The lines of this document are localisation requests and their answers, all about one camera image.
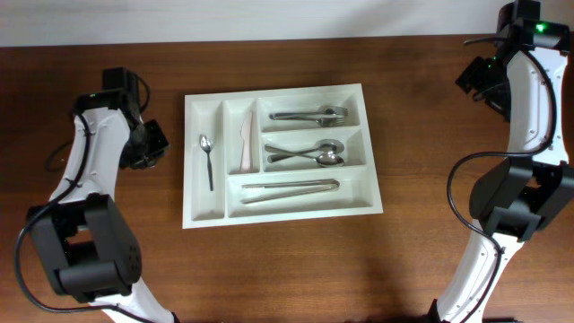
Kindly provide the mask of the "small teaspoon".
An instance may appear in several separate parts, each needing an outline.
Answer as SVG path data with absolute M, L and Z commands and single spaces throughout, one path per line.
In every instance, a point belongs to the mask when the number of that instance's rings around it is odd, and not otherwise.
M 209 188 L 211 191 L 214 191 L 213 165 L 212 165 L 212 161 L 211 161 L 211 152 L 213 150 L 214 143 L 213 143 L 213 140 L 210 137 L 208 137 L 207 135 L 200 134 L 199 135 L 199 145 L 200 145 L 201 149 L 206 154 L 206 168 L 207 168 L 207 177 L 208 177 Z

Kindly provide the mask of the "horizontal metal fork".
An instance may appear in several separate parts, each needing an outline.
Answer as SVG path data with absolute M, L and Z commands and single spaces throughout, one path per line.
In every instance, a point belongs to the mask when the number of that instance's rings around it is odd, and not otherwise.
M 325 105 L 325 106 L 319 107 L 315 111 L 272 113 L 269 115 L 269 118 L 270 119 L 282 119 L 282 118 L 287 118 L 287 117 L 316 116 L 316 115 L 320 115 L 320 116 L 336 115 L 336 116 L 346 117 L 348 115 L 348 113 L 349 113 L 349 110 L 347 108 L 339 107 L 339 106 L 332 106 L 332 105 Z

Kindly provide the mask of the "pink plastic knife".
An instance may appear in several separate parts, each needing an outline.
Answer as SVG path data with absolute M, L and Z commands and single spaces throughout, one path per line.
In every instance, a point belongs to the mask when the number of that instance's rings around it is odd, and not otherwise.
M 250 111 L 245 116 L 243 125 L 240 131 L 241 138 L 243 140 L 242 154 L 240 161 L 240 171 L 242 173 L 249 173 L 252 164 L 252 152 L 251 152 L 251 133 L 252 133 L 252 122 L 253 122 L 253 112 Z

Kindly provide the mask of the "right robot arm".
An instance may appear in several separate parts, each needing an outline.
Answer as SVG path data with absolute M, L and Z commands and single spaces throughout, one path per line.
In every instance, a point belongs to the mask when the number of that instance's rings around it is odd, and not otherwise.
M 474 184 L 465 220 L 453 188 L 447 199 L 471 230 L 448 288 L 435 299 L 425 322 L 482 322 L 496 283 L 512 257 L 546 228 L 573 198 L 573 169 L 562 136 L 561 95 L 570 53 L 570 28 L 544 21 L 541 3 L 516 0 L 499 10 L 497 29 L 486 38 L 493 57 L 476 57 L 456 84 L 509 122 L 504 152 L 472 153 L 457 161 L 498 158 Z

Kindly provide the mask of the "metal tongs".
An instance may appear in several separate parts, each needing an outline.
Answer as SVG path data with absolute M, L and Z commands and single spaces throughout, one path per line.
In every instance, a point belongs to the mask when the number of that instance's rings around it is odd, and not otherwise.
M 251 205 L 277 199 L 305 196 L 337 190 L 340 182 L 336 179 L 315 179 L 294 182 L 260 183 L 243 185 L 243 189 L 276 190 L 273 194 L 263 194 L 243 198 L 241 203 Z

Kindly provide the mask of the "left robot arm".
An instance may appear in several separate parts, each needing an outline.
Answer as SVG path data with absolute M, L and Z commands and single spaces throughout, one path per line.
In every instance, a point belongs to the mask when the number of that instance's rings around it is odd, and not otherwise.
M 115 322 L 175 322 L 142 278 L 136 236 L 115 203 L 121 169 L 152 168 L 170 144 L 139 91 L 148 84 L 125 67 L 102 72 L 102 89 L 73 107 L 74 140 L 63 177 L 48 202 L 30 208 L 14 250 L 30 236 L 50 286 L 77 306 Z

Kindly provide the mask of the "large metal spoon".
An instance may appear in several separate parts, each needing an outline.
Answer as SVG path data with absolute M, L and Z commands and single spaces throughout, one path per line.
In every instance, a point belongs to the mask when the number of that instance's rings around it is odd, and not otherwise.
M 314 152 L 320 152 L 320 153 L 342 153 L 344 151 L 344 145 L 335 139 L 323 139 L 323 140 L 319 140 L 317 141 L 312 147 L 307 148 L 307 149 L 303 149 L 303 150 L 299 150 L 297 151 L 297 153 L 302 153 L 302 154 L 306 154 L 306 153 L 314 153 Z M 290 158 L 290 155 L 287 154 L 272 154 L 270 156 L 267 157 L 267 161 L 270 163 L 273 162 L 279 162 L 285 159 Z
M 280 149 L 277 147 L 273 147 L 269 144 L 265 145 L 265 150 L 269 153 L 279 153 L 288 155 L 291 157 L 302 157 L 311 159 L 316 162 L 320 167 L 329 168 L 329 167 L 339 167 L 344 166 L 344 159 L 335 153 L 321 153 L 317 157 L 308 155 L 306 153 L 296 153 L 292 151 L 287 151 L 284 149 Z

